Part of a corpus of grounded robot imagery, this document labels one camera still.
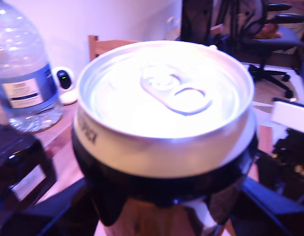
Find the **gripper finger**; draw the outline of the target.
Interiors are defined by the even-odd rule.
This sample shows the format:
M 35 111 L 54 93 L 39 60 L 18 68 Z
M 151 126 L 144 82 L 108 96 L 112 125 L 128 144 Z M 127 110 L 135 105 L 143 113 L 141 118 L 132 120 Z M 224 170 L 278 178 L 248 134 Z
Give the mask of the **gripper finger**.
M 0 211 L 0 236 L 93 236 L 99 215 L 82 178 L 22 211 Z
M 237 236 L 304 236 L 304 206 L 251 178 L 244 182 L 230 221 Z

